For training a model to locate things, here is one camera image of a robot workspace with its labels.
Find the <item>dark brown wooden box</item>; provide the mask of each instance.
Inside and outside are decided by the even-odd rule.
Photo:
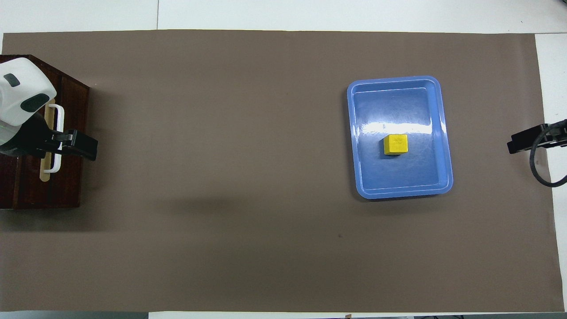
[[[88,86],[31,55],[0,55],[0,63],[25,57],[49,78],[57,96],[55,102],[65,109],[65,129],[84,132],[87,119]],[[31,156],[9,157],[0,154],[0,209],[78,207],[81,197],[83,159],[63,156],[59,172],[48,182],[39,179],[40,159]]]

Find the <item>brown mat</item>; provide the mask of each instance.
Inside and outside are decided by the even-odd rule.
[[[92,87],[100,149],[81,208],[0,213],[0,310],[564,310],[551,190],[506,149],[543,122],[533,35],[17,33],[3,48]],[[424,74],[454,187],[362,200],[346,87]]]

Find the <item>black cable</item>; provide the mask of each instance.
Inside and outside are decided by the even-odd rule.
[[[565,126],[567,126],[567,120],[563,120],[563,121],[559,121],[557,123],[550,124],[541,133],[539,133],[539,135],[536,137],[534,143],[532,144],[532,148],[530,149],[530,169],[532,171],[532,174],[534,175],[535,179],[538,180],[538,182],[540,182],[541,184],[543,184],[547,187],[558,187],[558,186],[561,186],[561,185],[567,183],[567,175],[565,177],[561,178],[559,181],[554,182],[554,183],[548,182],[545,179],[543,179],[539,175],[538,170],[536,170],[536,168],[535,168],[535,162],[534,162],[535,150],[536,150],[536,148],[538,148],[538,144],[541,142],[543,137],[549,131],[551,131],[554,128],[565,127]]]

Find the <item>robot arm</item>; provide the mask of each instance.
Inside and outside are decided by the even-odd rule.
[[[56,94],[30,60],[17,58],[0,64],[0,153],[44,158],[51,152],[96,159],[97,140],[75,129],[51,130],[37,113]]]

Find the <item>white table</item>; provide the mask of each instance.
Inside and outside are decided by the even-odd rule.
[[[156,29],[535,33],[545,121],[553,123],[567,118],[567,5],[560,0],[0,0],[0,39],[8,32]],[[567,174],[565,149],[548,150],[548,160],[552,180]],[[567,304],[567,186],[553,190],[553,205],[564,303]],[[170,312],[150,316],[323,318],[344,315]],[[411,314],[356,314],[357,317],[394,315]]]

